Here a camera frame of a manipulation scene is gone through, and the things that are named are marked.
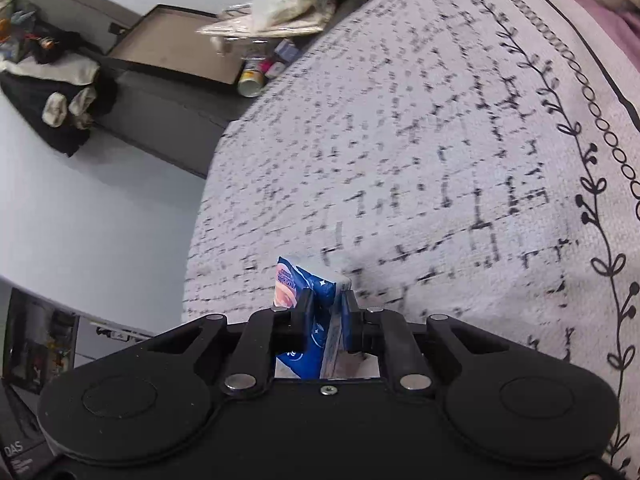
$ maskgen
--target patterned bedsheet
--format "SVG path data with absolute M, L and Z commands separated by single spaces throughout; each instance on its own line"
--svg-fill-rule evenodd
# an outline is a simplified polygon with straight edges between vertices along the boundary
M 183 321 L 247 320 L 277 257 L 586 367 L 640 465 L 638 72 L 573 0 L 371 0 L 225 134 Z

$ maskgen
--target silver rivet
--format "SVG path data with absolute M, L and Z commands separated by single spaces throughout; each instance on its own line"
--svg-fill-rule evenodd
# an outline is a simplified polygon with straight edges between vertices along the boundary
M 247 390 L 255 386 L 255 377 L 249 374 L 233 374 L 225 379 L 225 386 L 230 390 Z
M 431 386 L 431 379 L 426 375 L 409 374 L 400 379 L 400 385 L 405 390 L 425 390 Z
M 335 395 L 338 393 L 338 388 L 335 386 L 323 386 L 320 388 L 320 393 L 323 395 Z

